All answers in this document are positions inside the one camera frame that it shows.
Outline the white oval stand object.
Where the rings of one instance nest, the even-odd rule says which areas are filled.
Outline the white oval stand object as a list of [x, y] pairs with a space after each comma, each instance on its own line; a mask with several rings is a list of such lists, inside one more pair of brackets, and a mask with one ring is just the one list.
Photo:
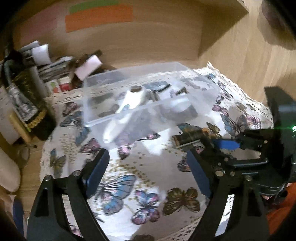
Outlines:
[[9, 192], [16, 192], [21, 183], [21, 173], [17, 164], [1, 149], [0, 185]]

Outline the clear plastic box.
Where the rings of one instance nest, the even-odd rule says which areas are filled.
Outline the clear plastic box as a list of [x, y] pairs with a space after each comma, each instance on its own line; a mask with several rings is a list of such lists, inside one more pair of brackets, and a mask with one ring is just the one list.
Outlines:
[[[118, 137], [135, 129], [159, 131], [204, 116], [219, 93], [215, 82], [178, 62], [120, 68], [84, 80], [84, 125], [103, 139], [104, 130], [115, 117], [126, 92], [137, 85], [147, 89], [146, 103], [131, 110], [132, 118]], [[185, 97], [191, 102], [186, 111], [164, 114], [162, 105], [167, 99]]]

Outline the butterfly print cloth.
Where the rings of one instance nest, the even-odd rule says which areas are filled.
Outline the butterfly print cloth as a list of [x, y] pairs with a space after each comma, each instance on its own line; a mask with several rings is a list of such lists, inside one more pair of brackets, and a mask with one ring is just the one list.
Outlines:
[[172, 135], [202, 128], [211, 136], [230, 137], [230, 131], [271, 128], [268, 107], [251, 99], [211, 64], [180, 72], [185, 85], [203, 76], [218, 84], [214, 107], [196, 118], [132, 144], [110, 150], [110, 162], [99, 189], [88, 203], [110, 240], [146, 235], [155, 240], [187, 240], [204, 213], [207, 199], [186, 163], [185, 150], [175, 148]]

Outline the white thermometer device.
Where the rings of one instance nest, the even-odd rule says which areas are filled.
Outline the white thermometer device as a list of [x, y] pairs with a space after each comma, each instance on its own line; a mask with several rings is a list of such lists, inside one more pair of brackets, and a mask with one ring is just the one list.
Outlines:
[[125, 129], [132, 118], [131, 110], [144, 105], [147, 99], [146, 95], [147, 89], [141, 85], [133, 86], [126, 92], [119, 109], [115, 112], [115, 117], [104, 130], [103, 141], [105, 144], [113, 142]]

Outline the dark wine bottle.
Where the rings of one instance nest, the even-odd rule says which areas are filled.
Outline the dark wine bottle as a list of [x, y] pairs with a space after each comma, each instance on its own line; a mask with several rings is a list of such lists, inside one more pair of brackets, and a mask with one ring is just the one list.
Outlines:
[[5, 47], [1, 67], [1, 81], [13, 104], [13, 109], [28, 131], [42, 141], [48, 139], [56, 127], [41, 98], [23, 56], [13, 43]]

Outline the stack of papers and books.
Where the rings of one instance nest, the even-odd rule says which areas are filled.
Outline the stack of papers and books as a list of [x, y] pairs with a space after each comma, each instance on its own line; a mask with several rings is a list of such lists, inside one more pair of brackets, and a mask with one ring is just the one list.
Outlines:
[[[43, 97], [81, 88], [84, 80], [81, 81], [75, 75], [76, 68], [92, 55], [96, 55], [99, 59], [102, 55], [102, 52], [97, 50], [92, 54], [84, 54], [80, 58], [63, 56], [53, 59], [49, 54], [49, 45], [42, 45], [39, 41], [31, 42], [18, 51], [23, 55], [25, 64], [29, 67], [29, 71]], [[101, 67], [90, 75], [102, 72]]]

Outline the small white folded card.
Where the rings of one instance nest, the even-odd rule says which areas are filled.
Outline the small white folded card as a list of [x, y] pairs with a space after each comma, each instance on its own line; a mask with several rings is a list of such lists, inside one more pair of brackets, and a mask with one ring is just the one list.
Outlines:
[[86, 77], [88, 77], [91, 73], [101, 67], [102, 62], [96, 55], [92, 55], [89, 57], [83, 64], [81, 64], [75, 70], [75, 75], [83, 81]]

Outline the orange sticky note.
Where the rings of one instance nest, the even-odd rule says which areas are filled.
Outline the orange sticky note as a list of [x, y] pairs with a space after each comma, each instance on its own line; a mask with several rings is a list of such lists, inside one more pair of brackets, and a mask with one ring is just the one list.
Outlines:
[[133, 7], [126, 4], [98, 6], [69, 14], [65, 17], [67, 33], [98, 25], [133, 21]]

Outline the pink sticky note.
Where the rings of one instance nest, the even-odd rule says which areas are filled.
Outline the pink sticky note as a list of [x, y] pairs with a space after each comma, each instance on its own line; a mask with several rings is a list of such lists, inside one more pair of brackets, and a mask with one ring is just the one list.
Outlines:
[[20, 27], [21, 42], [37, 40], [42, 35], [57, 27], [57, 19], [49, 21], [27, 21]]

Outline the green sticky note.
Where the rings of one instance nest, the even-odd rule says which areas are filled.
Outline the green sticky note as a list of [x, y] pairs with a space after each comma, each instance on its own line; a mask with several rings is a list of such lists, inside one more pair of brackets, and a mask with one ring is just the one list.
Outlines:
[[74, 14], [80, 11], [85, 11], [92, 8], [98, 8], [102, 6], [115, 6], [118, 5], [119, 1], [117, 0], [92, 0], [84, 1], [82, 3], [75, 4], [69, 8], [69, 14]]

